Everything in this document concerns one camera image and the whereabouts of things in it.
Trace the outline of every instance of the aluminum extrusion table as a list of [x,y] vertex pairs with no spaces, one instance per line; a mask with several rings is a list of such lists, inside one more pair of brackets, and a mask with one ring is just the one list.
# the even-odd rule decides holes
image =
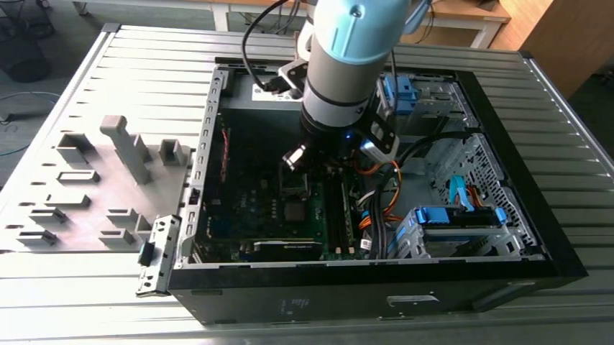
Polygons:
[[[0,193],[0,219],[73,120],[122,114],[133,133],[196,145],[215,57],[240,56],[232,32],[108,25]],[[253,58],[293,56],[292,39],[256,34]],[[0,255],[0,341],[130,339],[134,344],[604,343],[614,336],[612,161],[538,64],[515,52],[403,45],[397,63],[471,70],[510,132],[590,276],[483,314],[204,328],[173,298],[134,297],[136,253]]]

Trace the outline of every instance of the light blue robot arm segment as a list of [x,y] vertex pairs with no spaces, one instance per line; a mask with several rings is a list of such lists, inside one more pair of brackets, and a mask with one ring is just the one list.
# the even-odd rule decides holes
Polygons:
[[425,12],[428,11],[428,7],[431,7],[431,2],[432,0],[421,0],[413,12],[409,14],[409,17],[404,22],[403,33],[405,35],[412,34],[420,26],[421,20],[425,16]]
[[315,8],[315,38],[341,63],[365,65],[381,59],[404,32],[421,23],[431,0],[408,15],[411,0],[325,0]]

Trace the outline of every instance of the metal bracket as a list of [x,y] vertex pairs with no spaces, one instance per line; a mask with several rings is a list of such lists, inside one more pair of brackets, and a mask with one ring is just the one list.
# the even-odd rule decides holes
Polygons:
[[303,97],[303,91],[305,89],[304,80],[307,79],[307,64],[307,61],[297,59],[281,66],[277,71],[277,74],[284,78],[285,83],[288,83],[292,89],[291,96],[293,99]]
[[363,115],[363,118],[356,123],[356,132],[365,140],[373,143],[384,154],[392,151],[397,137],[392,127],[376,113]]
[[177,216],[154,220],[152,235],[142,244],[137,259],[142,268],[137,278],[136,297],[169,295],[166,288],[180,224],[181,219]]

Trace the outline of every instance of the wooden table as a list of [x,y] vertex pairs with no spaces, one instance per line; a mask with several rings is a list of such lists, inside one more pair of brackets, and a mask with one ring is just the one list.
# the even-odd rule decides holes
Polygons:
[[[182,9],[205,9],[213,13],[216,31],[228,31],[228,13],[261,13],[275,3],[275,0],[88,0],[92,3],[125,4],[137,6],[172,7]],[[73,2],[80,14],[86,14],[86,2]],[[281,9],[283,15],[289,15],[293,0]],[[433,3],[435,27],[479,30],[471,43],[472,48],[487,48],[499,31],[500,25],[510,21],[510,15],[500,5],[493,11],[476,8],[475,0],[439,0]],[[305,17],[307,11],[299,9],[296,14]],[[428,24],[429,15],[421,25]]]
[[[211,4],[213,12],[215,28],[217,31],[228,31],[228,13],[261,13],[275,3],[275,0],[215,0]],[[293,0],[288,1],[281,9],[281,14],[288,15]],[[510,21],[510,15],[497,4],[492,11],[484,11],[476,7],[475,0],[439,0],[432,4],[435,9],[435,27],[451,27],[459,29],[479,30],[471,43],[472,48],[487,48],[499,31],[500,25]],[[305,10],[300,9],[299,16],[305,16]],[[421,25],[427,25],[429,14]]]

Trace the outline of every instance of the motherboard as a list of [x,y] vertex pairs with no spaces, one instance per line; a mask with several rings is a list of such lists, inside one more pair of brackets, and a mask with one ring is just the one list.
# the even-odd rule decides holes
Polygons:
[[359,258],[355,234],[360,179],[349,170],[297,174],[276,155],[213,135],[196,236],[203,262]]

